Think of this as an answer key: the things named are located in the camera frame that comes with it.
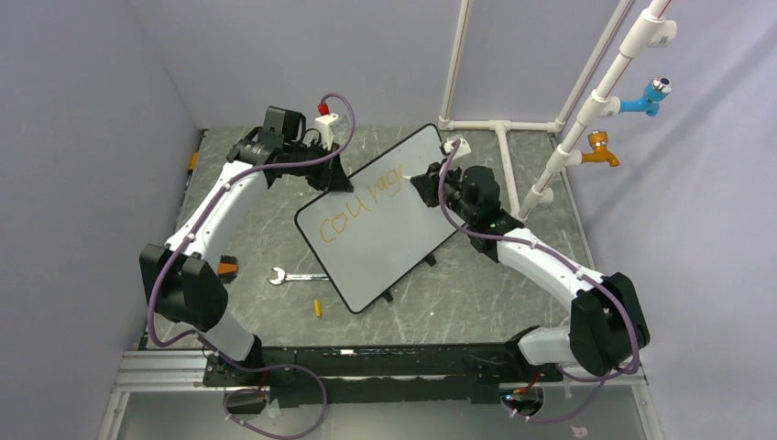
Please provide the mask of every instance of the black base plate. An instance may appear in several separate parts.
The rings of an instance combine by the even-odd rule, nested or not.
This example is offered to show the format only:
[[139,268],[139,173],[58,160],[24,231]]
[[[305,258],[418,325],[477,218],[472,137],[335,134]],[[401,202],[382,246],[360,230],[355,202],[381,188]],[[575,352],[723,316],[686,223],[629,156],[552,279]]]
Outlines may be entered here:
[[[503,344],[264,347],[266,365],[293,363],[323,377],[330,403],[469,400],[497,403],[499,383],[536,374],[509,367]],[[206,387],[256,387],[261,373],[236,375],[209,357]],[[560,381],[553,366],[540,381]],[[318,383],[298,370],[273,370],[265,382],[281,408],[321,403]]]

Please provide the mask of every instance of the wire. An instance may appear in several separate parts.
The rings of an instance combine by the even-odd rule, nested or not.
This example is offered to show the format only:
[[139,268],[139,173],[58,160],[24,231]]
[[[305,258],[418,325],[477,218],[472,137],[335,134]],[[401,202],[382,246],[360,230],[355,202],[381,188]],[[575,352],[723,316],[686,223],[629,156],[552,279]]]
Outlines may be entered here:
[[467,353],[466,355],[462,356],[462,361],[465,358],[472,358],[472,359],[478,360],[478,361],[483,362],[484,364],[488,364],[488,365],[507,365],[507,363],[508,363],[506,360],[503,360],[501,362],[497,362],[497,361],[494,361],[494,360],[483,359],[482,357],[477,357],[475,355],[470,355],[469,353]]
[[268,373],[266,371],[264,372],[264,374],[262,374],[262,380],[260,380],[259,384],[257,385],[260,390],[262,389],[262,387],[265,386],[265,382],[267,381],[267,375]]
[[529,385],[523,387],[523,388],[517,388],[513,390],[514,394],[523,394],[524,392],[531,390],[531,387],[533,387],[537,381],[540,380],[540,371],[537,371],[537,374],[534,375],[534,378],[529,382]]
[[318,130],[318,128],[315,128],[315,127],[310,127],[310,128],[308,128],[307,130],[305,130],[305,132],[304,132],[304,133],[302,133],[302,137],[300,138],[300,141],[303,141],[303,140],[305,140],[305,135],[307,135],[307,134],[308,134],[308,133],[310,133],[311,131],[315,131],[316,133],[318,133],[318,141],[319,141],[319,143],[321,143],[321,139],[322,139],[322,137],[321,137],[321,131],[319,131],[319,130]]
[[[345,148],[348,147],[348,145],[351,143],[351,139],[354,138],[354,131],[355,131],[355,128],[356,128],[356,118],[354,117],[354,109],[353,109],[353,107],[351,107],[351,104],[348,103],[348,100],[345,99],[345,97],[342,96],[339,93],[327,93],[327,94],[325,94],[323,96],[323,98],[321,98],[321,102],[323,103],[323,102],[325,102],[329,98],[337,98],[340,101],[342,101],[343,104],[345,105],[345,107],[348,110],[348,116],[350,116],[351,131],[350,131],[350,133],[348,133],[348,139],[343,143],[342,146],[340,146],[335,151],[327,154],[326,156],[323,156],[323,157],[318,158],[318,159],[305,160],[305,161],[302,161],[302,162],[266,163],[266,164],[258,165],[256,167],[251,168],[251,169],[239,172],[232,179],[230,179],[225,185],[222,185],[218,189],[218,191],[215,193],[213,198],[210,200],[210,202],[208,202],[208,204],[205,205],[205,208],[202,210],[202,214],[200,215],[200,217],[192,225],[192,228],[189,231],[190,232],[189,235],[187,235],[181,241],[181,244],[172,252],[172,255],[170,255],[168,260],[165,262],[164,266],[162,266],[162,269],[159,271],[159,275],[157,276],[157,279],[154,281],[154,286],[151,288],[151,294],[148,297],[148,312],[146,314],[146,320],[147,320],[147,325],[148,325],[148,338],[151,339],[151,342],[153,342],[154,345],[156,345],[157,347],[161,347],[161,348],[169,347],[172,344],[174,344],[177,341],[179,341],[182,338],[184,338],[185,336],[194,335],[194,334],[197,333],[196,331],[191,329],[191,330],[187,330],[185,332],[182,332],[179,335],[176,335],[176,336],[172,337],[171,339],[169,339],[167,341],[162,341],[157,336],[157,328],[156,328],[156,326],[154,324],[154,312],[155,312],[156,307],[157,307],[157,298],[159,297],[159,293],[161,291],[162,282],[165,280],[165,277],[170,272],[170,269],[172,268],[172,265],[175,263],[175,261],[181,255],[181,253],[184,250],[186,250],[186,247],[189,246],[189,244],[192,242],[192,238],[190,238],[190,237],[195,237],[197,232],[200,230],[202,225],[205,223],[205,220],[211,214],[213,209],[215,209],[215,207],[219,204],[219,202],[221,201],[221,198],[224,196],[224,194],[227,193],[228,188],[231,188],[235,183],[239,182],[240,180],[242,180],[246,176],[248,176],[250,174],[253,174],[253,173],[256,173],[256,172],[259,172],[259,171],[272,170],[272,169],[276,169],[276,168],[300,168],[300,167],[307,167],[307,166],[311,166],[311,165],[318,165],[320,163],[324,163],[327,160],[334,159],[337,155],[342,153],[343,150],[345,150]],[[203,344],[207,344],[207,346],[210,347],[214,352],[218,352],[218,350],[212,344],[210,344],[207,340],[205,340],[204,336],[200,335],[200,341]],[[232,396],[234,396],[235,394],[237,394],[237,393],[245,393],[245,389],[234,391],[234,392],[228,394],[226,396],[226,398],[224,399],[224,411],[226,412],[228,419],[230,419],[230,420],[240,424],[241,426],[244,426],[244,427],[250,429],[251,431],[254,431],[255,433],[258,433],[258,434],[261,434],[261,435],[264,435],[264,436],[267,436],[267,437],[270,437],[270,438],[275,438],[277,440],[293,440],[293,439],[304,437],[305,435],[313,432],[316,428],[318,428],[321,425],[321,423],[323,422],[323,417],[326,414],[327,396],[326,396],[326,388],[323,386],[323,382],[322,382],[321,378],[319,378],[315,373],[313,373],[312,371],[310,371],[309,369],[307,369],[305,367],[302,367],[302,366],[299,366],[299,365],[294,365],[294,364],[273,365],[273,366],[264,367],[264,368],[246,368],[246,367],[243,367],[242,365],[239,365],[236,361],[234,361],[233,359],[231,359],[229,356],[225,355],[224,353],[221,353],[221,352],[218,352],[218,353],[219,353],[219,356],[221,356],[221,358],[223,358],[227,363],[229,363],[230,365],[232,365],[236,369],[239,369],[239,370],[247,372],[247,373],[260,373],[260,372],[265,372],[265,371],[271,371],[273,369],[298,369],[298,370],[300,370],[300,371],[310,375],[318,383],[319,387],[321,388],[321,393],[322,393],[322,398],[323,398],[323,406],[322,406],[322,409],[321,409],[321,413],[319,414],[319,417],[316,420],[316,422],[310,428],[308,428],[307,430],[303,431],[300,434],[296,434],[296,435],[276,435],[276,434],[272,434],[272,433],[267,433],[267,432],[262,431],[261,429],[255,427],[255,426],[253,426],[250,423],[245,423],[244,421],[238,419],[237,417],[234,417],[229,412],[229,410],[227,408],[227,403],[228,403],[229,399]]]
[[[452,146],[453,146],[453,150],[448,154],[448,157],[443,162],[443,167],[440,170],[440,182],[437,185],[437,199],[440,201],[440,209],[443,211],[443,216],[448,221],[448,223],[450,223],[457,231],[467,234],[468,236],[471,236],[471,237],[485,239],[485,240],[509,241],[509,242],[518,243],[524,246],[534,246],[534,248],[539,249],[540,251],[557,259],[560,263],[562,263],[573,273],[578,273],[577,266],[574,265],[572,262],[570,262],[564,255],[560,254],[555,249],[552,249],[550,247],[546,247],[540,244],[532,244],[529,240],[516,238],[514,236],[494,236],[490,234],[481,234],[479,232],[470,231],[458,225],[455,222],[455,220],[451,217],[451,214],[448,212],[448,207],[445,205],[444,185],[445,185],[445,177],[448,175],[448,168],[450,167],[452,158],[456,155],[456,152],[458,152],[459,147],[461,147],[461,141],[457,139],[456,141],[454,141]],[[592,378],[587,380],[581,380],[581,381],[598,380],[599,384],[596,385],[596,387],[591,391],[591,394],[588,395],[588,398],[576,410],[568,413],[567,415],[564,415],[561,417],[554,417],[551,419],[536,420],[536,419],[530,419],[529,417],[526,417],[527,422],[533,422],[537,424],[558,424],[561,422],[566,422],[568,420],[571,420],[575,418],[579,413],[584,411],[591,404],[594,398],[602,390],[602,387],[604,386],[605,381],[607,381],[608,379],[617,377],[620,374],[634,374],[640,369],[640,347],[639,347],[639,344],[637,343],[637,334],[634,330],[634,324],[629,319],[629,314],[626,312],[626,309],[623,307],[623,304],[621,304],[620,301],[618,301],[618,298],[616,298],[615,295],[611,291],[609,291],[608,288],[603,286],[601,283],[585,275],[584,273],[581,273],[580,277],[582,280],[584,280],[588,284],[591,284],[592,286],[596,287],[600,292],[602,292],[618,310],[620,317],[623,319],[623,322],[626,325],[626,332],[629,334],[629,342],[631,343],[631,361],[623,370],[619,372],[615,372],[611,375],[605,376],[604,378],[598,378],[598,379]],[[567,377],[570,377],[570,379],[576,379],[571,375],[569,375],[568,373],[565,373],[563,370],[561,371],[562,371],[562,374],[564,374]]]

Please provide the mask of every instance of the wrench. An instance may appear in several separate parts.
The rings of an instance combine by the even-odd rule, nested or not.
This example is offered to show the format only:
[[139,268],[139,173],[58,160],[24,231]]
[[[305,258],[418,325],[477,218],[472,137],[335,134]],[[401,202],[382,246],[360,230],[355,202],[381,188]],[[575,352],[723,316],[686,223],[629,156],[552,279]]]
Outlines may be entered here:
[[286,281],[328,281],[329,276],[325,273],[286,273],[281,268],[272,268],[278,275],[277,278],[268,278],[268,282],[273,286],[280,286]]

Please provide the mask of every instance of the white pvc pipe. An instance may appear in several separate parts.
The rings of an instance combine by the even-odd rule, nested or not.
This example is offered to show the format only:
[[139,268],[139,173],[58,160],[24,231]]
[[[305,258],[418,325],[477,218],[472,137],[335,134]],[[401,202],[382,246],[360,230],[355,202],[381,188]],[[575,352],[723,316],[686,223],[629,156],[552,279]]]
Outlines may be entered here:
[[648,6],[648,11],[650,11],[652,16],[661,18],[671,2],[672,0],[653,0]]
[[510,122],[509,129],[558,133],[561,130],[561,126],[558,126],[553,122]]
[[562,163],[560,157],[570,156],[569,152],[575,147],[577,140],[583,136],[587,125],[596,120],[602,109],[607,105],[609,94],[623,75],[623,72],[629,67],[631,60],[639,55],[642,49],[651,42],[654,35],[654,31],[651,32],[651,29],[655,29],[660,25],[661,17],[671,2],[672,0],[652,0],[651,4],[642,11],[631,26],[629,34],[623,39],[618,49],[618,56],[609,66],[602,81],[585,101],[583,107],[577,112],[575,124],[569,133],[566,134],[561,145],[553,152],[551,158],[548,159],[540,179],[531,186],[523,199],[522,207],[517,215],[520,221],[526,221],[531,209],[540,202],[543,192],[551,183],[553,176],[563,168],[563,164],[561,168],[558,167]]
[[518,199],[518,188],[515,186],[515,175],[512,172],[512,160],[509,156],[507,128],[504,124],[498,124],[494,127],[497,132],[499,142],[499,153],[502,157],[502,168],[505,170],[505,183],[508,187],[508,198],[510,204],[510,215],[516,215],[520,209]]
[[466,24],[469,22],[469,0],[462,0],[459,9],[459,19],[456,23],[456,34],[454,36],[454,50],[451,54],[451,64],[448,67],[448,79],[445,82],[445,95],[443,96],[443,109],[440,112],[440,120],[447,121],[451,116],[451,102],[454,100],[454,89],[456,87],[456,78],[459,74],[459,64],[461,64],[461,55],[464,51],[464,38],[466,35]]
[[566,98],[564,107],[561,109],[561,112],[555,119],[555,122],[558,126],[563,126],[566,124],[566,119],[569,117],[569,114],[572,113],[572,107],[574,107],[575,104],[577,104],[577,101],[580,99],[580,95],[583,93],[583,89],[585,89],[585,87],[588,85],[588,81],[590,81],[591,76],[594,74],[594,70],[599,65],[599,62],[601,61],[602,56],[604,56],[605,51],[607,51],[610,41],[612,41],[612,38],[615,37],[615,33],[618,31],[618,28],[620,28],[620,24],[623,22],[623,18],[626,17],[626,14],[629,12],[631,5],[633,4],[634,0],[620,0],[618,6],[616,6],[615,11],[613,11],[612,16],[607,22],[607,26],[605,27],[604,32],[602,32],[601,37],[599,37],[599,41],[596,43],[594,50],[591,52],[591,56],[588,57],[588,61],[585,63],[583,71],[581,71],[580,76],[577,77],[575,87],[572,88],[572,92],[570,92],[569,97]]
[[490,130],[491,123],[488,121],[451,121],[454,130]]
[[[558,127],[553,122],[508,122],[508,130],[547,131],[556,133]],[[492,121],[450,121],[453,130],[491,130]]]

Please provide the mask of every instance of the orange faucet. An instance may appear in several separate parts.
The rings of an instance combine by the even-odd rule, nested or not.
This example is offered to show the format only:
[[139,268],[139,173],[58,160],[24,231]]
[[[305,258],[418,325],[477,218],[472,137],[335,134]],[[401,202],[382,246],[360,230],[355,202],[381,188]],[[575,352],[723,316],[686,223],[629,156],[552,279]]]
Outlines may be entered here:
[[620,161],[607,150],[607,131],[592,131],[588,135],[588,145],[593,153],[583,153],[583,162],[607,162],[610,167],[617,167]]

